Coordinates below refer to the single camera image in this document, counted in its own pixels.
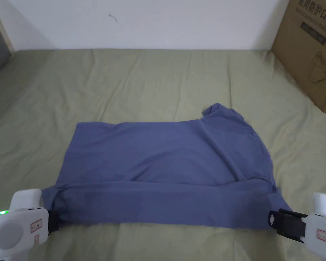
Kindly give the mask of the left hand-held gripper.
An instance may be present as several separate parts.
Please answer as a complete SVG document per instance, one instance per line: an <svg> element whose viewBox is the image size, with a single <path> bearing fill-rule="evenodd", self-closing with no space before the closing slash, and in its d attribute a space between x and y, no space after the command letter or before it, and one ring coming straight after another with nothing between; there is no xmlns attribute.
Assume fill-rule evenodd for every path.
<svg viewBox="0 0 326 261"><path fill-rule="evenodd" d="M31 249L59 230L59 213L45 209L41 195L40 189L17 191L9 209L0 211L0 259L28 259Z"/></svg>

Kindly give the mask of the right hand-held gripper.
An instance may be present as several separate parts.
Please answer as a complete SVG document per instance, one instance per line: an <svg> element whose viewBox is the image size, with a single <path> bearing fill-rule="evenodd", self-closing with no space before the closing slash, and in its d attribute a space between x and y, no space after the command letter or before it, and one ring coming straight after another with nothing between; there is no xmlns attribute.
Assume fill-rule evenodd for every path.
<svg viewBox="0 0 326 261"><path fill-rule="evenodd" d="M326 255L326 194L313 194L310 214L279 209L268 213L268 224L278 235L303 243L316 255Z"/></svg>

